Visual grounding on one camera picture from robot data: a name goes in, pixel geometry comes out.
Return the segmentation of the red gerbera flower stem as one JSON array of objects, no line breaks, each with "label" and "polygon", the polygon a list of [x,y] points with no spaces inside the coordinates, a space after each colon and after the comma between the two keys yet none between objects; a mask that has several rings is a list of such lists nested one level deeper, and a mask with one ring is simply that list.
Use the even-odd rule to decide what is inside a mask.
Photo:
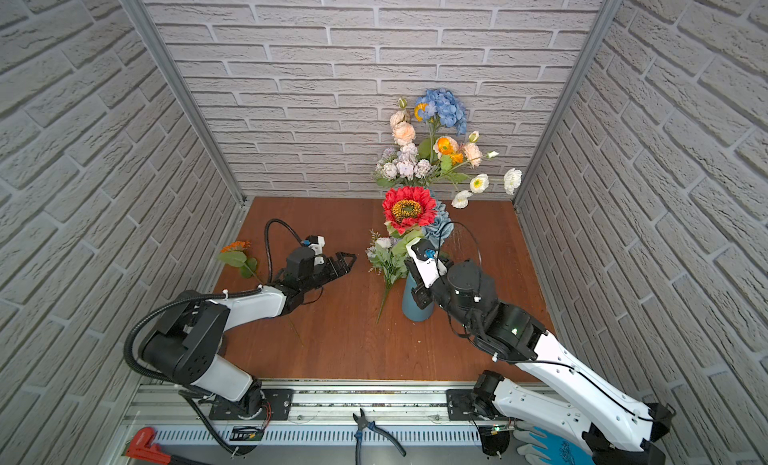
[{"label": "red gerbera flower stem", "polygon": [[387,191],[382,202],[384,225],[389,236],[402,236],[407,231],[417,229],[424,238],[423,226],[430,225],[436,217],[436,200],[428,189],[410,187],[412,196],[407,200],[396,200],[393,188]]}]

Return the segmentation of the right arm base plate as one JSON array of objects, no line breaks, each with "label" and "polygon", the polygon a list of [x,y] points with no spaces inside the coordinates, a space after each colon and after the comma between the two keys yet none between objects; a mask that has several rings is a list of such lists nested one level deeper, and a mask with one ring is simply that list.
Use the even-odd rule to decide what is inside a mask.
[{"label": "right arm base plate", "polygon": [[495,420],[500,417],[490,399],[469,389],[448,389],[446,405],[450,421]]}]

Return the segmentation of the orange gerbera flower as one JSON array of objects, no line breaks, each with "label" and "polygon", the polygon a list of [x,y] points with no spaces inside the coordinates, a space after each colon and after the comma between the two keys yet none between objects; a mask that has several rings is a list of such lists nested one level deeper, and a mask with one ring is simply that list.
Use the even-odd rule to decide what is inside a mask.
[{"label": "orange gerbera flower", "polygon": [[259,261],[250,255],[250,248],[249,241],[234,241],[219,252],[217,259],[224,265],[236,269],[242,278],[253,278],[261,283],[262,280],[258,274]]}]

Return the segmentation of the white ranunculus flower stem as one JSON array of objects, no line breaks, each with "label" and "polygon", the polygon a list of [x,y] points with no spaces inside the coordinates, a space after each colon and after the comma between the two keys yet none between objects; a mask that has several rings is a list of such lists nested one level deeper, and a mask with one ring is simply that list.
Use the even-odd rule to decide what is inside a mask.
[{"label": "white ranunculus flower stem", "polygon": [[[521,187],[523,172],[518,168],[509,169],[503,176],[503,189],[506,195],[514,196]],[[476,195],[485,193],[492,183],[491,177],[486,173],[480,173],[469,178],[468,185],[459,190],[451,201],[455,209],[464,209],[469,205],[470,199]]]}]

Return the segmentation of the dusty blue hydrangea stem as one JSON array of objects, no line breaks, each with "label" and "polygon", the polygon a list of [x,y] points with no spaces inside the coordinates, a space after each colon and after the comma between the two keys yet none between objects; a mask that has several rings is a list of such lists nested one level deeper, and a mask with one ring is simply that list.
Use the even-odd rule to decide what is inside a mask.
[{"label": "dusty blue hydrangea stem", "polygon": [[422,227],[425,238],[437,249],[445,244],[454,230],[446,205],[436,201],[436,217],[432,224]]}]

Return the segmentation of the teal ceramic vase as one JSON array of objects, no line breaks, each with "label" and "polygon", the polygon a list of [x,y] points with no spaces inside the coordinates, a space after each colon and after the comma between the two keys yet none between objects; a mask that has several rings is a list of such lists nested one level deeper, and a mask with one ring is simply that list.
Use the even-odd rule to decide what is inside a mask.
[{"label": "teal ceramic vase", "polygon": [[413,297],[413,291],[417,284],[414,277],[409,274],[405,281],[404,294],[402,299],[402,312],[407,319],[412,322],[423,322],[429,319],[433,313],[434,305],[430,304],[421,308]]}]

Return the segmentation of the blue hydrangea flower stem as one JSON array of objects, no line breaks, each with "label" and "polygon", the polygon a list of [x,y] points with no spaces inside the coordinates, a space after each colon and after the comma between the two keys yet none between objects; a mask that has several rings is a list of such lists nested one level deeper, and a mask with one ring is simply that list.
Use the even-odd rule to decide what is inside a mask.
[{"label": "blue hydrangea flower stem", "polygon": [[468,113],[463,103],[450,90],[427,90],[416,102],[413,118],[427,127],[427,138],[417,145],[421,158],[435,159],[448,155],[454,164],[466,161],[462,145],[451,136],[446,139],[439,137],[442,129],[452,129],[459,140],[463,140],[467,135]]}]

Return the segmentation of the white lilac bouquet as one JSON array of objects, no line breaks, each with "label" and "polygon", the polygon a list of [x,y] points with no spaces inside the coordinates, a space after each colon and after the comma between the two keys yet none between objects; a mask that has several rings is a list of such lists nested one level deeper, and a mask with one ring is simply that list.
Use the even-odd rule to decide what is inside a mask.
[{"label": "white lilac bouquet", "polygon": [[405,265],[407,257],[406,244],[408,239],[419,238],[420,231],[412,229],[402,236],[384,236],[371,232],[371,243],[366,249],[366,256],[371,265],[370,270],[384,279],[384,294],[381,300],[376,322],[379,322],[395,283],[408,275]]},{"label": "white lilac bouquet", "polygon": [[373,179],[383,188],[422,187],[428,185],[435,170],[428,159],[420,157],[418,147],[409,143],[398,149],[386,149],[375,166]]}]

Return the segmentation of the peach rose flower stem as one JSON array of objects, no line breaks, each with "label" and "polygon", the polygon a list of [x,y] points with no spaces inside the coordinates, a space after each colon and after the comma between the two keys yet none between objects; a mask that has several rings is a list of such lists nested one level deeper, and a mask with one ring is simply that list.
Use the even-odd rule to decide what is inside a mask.
[{"label": "peach rose flower stem", "polygon": [[461,165],[479,167],[484,161],[484,155],[477,145],[479,138],[478,131],[472,132],[463,144],[448,136],[438,138],[433,151],[437,155],[440,171],[447,173]]}]

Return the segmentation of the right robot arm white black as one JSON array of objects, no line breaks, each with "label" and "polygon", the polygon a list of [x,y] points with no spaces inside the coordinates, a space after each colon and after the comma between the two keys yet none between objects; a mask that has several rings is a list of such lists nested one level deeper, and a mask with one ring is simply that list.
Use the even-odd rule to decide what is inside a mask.
[{"label": "right robot arm white black", "polygon": [[671,429],[673,409],[644,403],[617,389],[577,359],[543,323],[501,301],[495,282],[472,261],[446,264],[409,258],[418,305],[444,310],[457,336],[536,377],[551,398],[525,392],[503,375],[485,371],[473,390],[483,417],[525,420],[578,446],[596,464],[663,464],[658,441]]}]

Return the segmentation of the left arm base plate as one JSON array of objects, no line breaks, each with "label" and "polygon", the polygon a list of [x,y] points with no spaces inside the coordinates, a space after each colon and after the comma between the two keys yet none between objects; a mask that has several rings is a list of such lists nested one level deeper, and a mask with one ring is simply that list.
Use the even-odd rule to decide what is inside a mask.
[{"label": "left arm base plate", "polygon": [[292,401],[293,389],[260,388],[248,391],[236,402],[216,397],[208,417],[211,420],[261,420],[267,419],[271,413],[272,421],[288,419]]}]

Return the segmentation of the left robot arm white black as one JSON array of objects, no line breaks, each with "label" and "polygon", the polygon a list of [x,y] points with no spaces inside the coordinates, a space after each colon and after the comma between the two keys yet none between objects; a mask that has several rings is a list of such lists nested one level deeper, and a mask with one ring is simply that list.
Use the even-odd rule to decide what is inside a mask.
[{"label": "left robot arm white black", "polygon": [[308,293],[350,273],[356,261],[352,253],[327,256],[317,244],[305,240],[271,283],[237,293],[185,292],[131,331],[135,339],[143,327],[154,323],[137,353],[131,342],[126,344],[126,362],[152,378],[213,395],[253,415],[263,401],[261,383],[219,354],[225,333],[292,313],[305,303]]}]

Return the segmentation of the orange yellow flower stem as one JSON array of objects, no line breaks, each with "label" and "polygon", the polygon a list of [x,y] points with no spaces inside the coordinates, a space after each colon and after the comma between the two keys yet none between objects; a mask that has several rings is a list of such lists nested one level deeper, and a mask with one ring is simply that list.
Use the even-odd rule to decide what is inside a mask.
[{"label": "orange yellow flower stem", "polygon": [[434,162],[458,152],[458,142],[448,135],[439,135],[439,132],[442,129],[454,129],[459,136],[466,133],[467,120],[461,107],[421,103],[415,106],[413,112],[416,121],[427,127],[427,138],[418,145],[418,156],[421,159]]}]

